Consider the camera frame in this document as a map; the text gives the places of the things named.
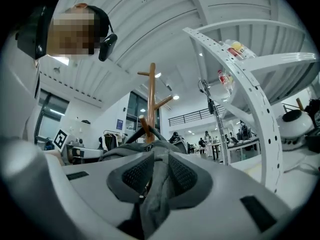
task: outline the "white ceiling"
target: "white ceiling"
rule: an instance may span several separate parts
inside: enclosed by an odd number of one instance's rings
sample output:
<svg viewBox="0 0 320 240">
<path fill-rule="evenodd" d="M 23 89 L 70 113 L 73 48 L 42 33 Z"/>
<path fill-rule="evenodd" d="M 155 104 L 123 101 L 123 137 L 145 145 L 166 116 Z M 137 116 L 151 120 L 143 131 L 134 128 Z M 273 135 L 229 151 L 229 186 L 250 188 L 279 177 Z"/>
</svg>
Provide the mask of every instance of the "white ceiling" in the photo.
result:
<svg viewBox="0 0 320 240">
<path fill-rule="evenodd" d="M 55 13 L 80 2 L 98 6 L 109 15 L 118 35 L 113 53 L 106 62 L 92 56 L 71 61 L 69 66 L 45 57 L 41 81 L 103 109 L 139 86 L 148 92 L 147 78 L 137 72 L 149 71 L 152 62 L 162 73 L 156 81 L 158 100 L 168 95 L 183 98 L 198 88 L 194 49 L 182 29 L 237 19 L 278 19 L 276 0 L 60 0 Z M 230 37 L 220 33 L 220 38 Z"/>
</svg>

